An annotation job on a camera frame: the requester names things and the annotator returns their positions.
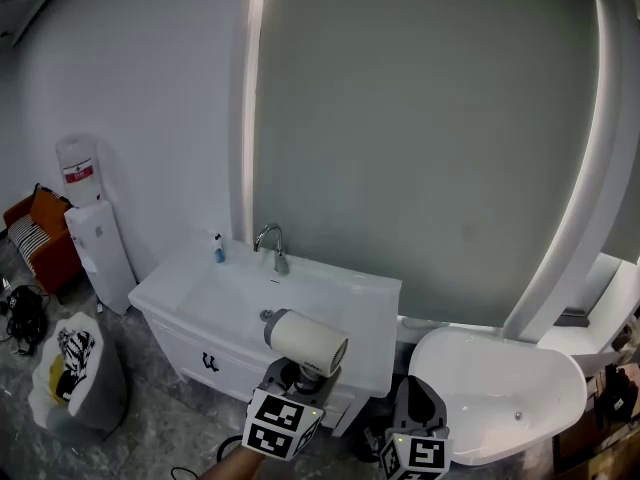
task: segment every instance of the small bottle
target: small bottle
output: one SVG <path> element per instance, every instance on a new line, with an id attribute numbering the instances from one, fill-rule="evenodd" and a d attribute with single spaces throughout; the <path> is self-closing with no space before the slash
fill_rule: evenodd
<path id="1" fill-rule="evenodd" d="M 213 237 L 213 249 L 216 256 L 216 263 L 224 263 L 226 259 L 224 256 L 224 248 L 222 247 L 222 236 L 220 233 L 216 233 Z"/>

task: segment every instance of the striped cushion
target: striped cushion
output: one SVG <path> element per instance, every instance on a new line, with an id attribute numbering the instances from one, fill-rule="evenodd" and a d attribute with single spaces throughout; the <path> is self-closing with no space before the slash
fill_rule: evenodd
<path id="1" fill-rule="evenodd" d="M 44 229 L 33 222 L 31 215 L 28 213 L 13 223 L 8 230 L 8 234 L 27 262 L 27 265 L 29 265 L 31 272 L 35 274 L 31 264 L 31 255 L 36 249 L 51 240 L 51 237 L 45 233 Z"/>
<path id="2" fill-rule="evenodd" d="M 53 191 L 53 190 L 51 190 L 51 189 L 48 189 L 48 190 L 49 190 L 49 192 L 51 192 L 54 196 L 56 196 L 56 198 L 58 198 L 58 199 L 63 199 L 63 197 L 62 197 L 60 194 L 58 194 L 57 192 L 54 192 L 54 191 Z"/>

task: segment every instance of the white cylindrical object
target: white cylindrical object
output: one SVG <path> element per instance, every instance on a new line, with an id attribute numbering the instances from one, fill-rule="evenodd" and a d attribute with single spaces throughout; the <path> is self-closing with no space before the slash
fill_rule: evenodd
<path id="1" fill-rule="evenodd" d="M 56 143 L 56 155 L 65 193 L 71 203 L 82 208 L 99 201 L 101 185 L 93 139 L 87 136 L 66 137 Z"/>
<path id="2" fill-rule="evenodd" d="M 340 366 L 349 342 L 342 331 L 290 309 L 267 321 L 264 337 L 276 352 L 327 378 Z"/>

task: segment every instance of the red label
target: red label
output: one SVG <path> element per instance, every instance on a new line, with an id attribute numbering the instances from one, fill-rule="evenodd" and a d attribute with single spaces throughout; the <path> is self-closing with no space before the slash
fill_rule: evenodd
<path id="1" fill-rule="evenodd" d="M 75 172 L 68 172 L 70 171 L 70 169 L 65 169 L 65 170 L 67 172 L 65 172 L 64 179 L 67 180 L 67 183 L 75 183 L 76 181 L 80 181 L 85 178 L 88 178 L 93 174 L 92 165 L 90 165 L 89 167 L 85 167 L 80 171 L 75 171 Z"/>

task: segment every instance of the cabinet handle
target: cabinet handle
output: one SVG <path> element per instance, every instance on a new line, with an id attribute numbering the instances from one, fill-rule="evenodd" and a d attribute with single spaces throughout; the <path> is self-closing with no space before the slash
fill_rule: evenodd
<path id="1" fill-rule="evenodd" d="M 215 357 L 209 356 L 209 363 L 207 364 L 207 353 L 206 352 L 202 353 L 202 362 L 204 363 L 205 368 L 211 369 L 214 372 L 219 372 L 220 368 L 216 368 L 216 365 L 214 363 L 215 360 L 216 360 Z"/>

